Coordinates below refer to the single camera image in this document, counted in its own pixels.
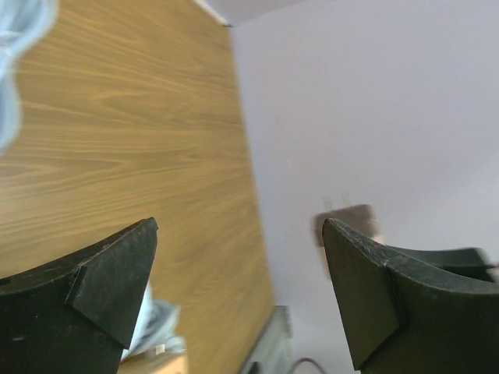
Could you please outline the small pink plug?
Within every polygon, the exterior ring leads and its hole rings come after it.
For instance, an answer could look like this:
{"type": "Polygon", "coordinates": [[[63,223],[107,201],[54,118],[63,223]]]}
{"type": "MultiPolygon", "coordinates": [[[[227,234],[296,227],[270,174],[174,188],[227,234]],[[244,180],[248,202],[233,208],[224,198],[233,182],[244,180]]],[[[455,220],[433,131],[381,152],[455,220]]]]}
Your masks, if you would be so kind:
{"type": "Polygon", "coordinates": [[[315,245],[324,247],[322,227],[327,219],[338,219],[361,234],[383,243],[383,237],[377,224],[377,217],[370,204],[350,204],[342,208],[326,207],[325,211],[316,214],[312,219],[312,229],[315,245]]]}

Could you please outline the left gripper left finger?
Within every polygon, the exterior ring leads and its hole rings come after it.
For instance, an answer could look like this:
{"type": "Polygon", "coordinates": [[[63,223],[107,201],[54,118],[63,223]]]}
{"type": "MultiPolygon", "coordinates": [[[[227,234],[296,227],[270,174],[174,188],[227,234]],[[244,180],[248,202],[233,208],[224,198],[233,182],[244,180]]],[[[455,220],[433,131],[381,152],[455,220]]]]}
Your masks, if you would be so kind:
{"type": "Polygon", "coordinates": [[[154,218],[1,280],[3,373],[116,373],[157,248],[154,218]]]}

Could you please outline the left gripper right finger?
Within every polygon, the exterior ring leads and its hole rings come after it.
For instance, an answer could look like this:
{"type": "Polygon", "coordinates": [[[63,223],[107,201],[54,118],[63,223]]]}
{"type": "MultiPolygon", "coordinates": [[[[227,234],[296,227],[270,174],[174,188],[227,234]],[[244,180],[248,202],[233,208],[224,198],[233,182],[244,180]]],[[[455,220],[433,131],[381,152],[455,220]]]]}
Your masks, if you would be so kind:
{"type": "Polygon", "coordinates": [[[337,219],[322,237],[355,370],[497,372],[498,278],[481,250],[383,245],[337,219]]]}

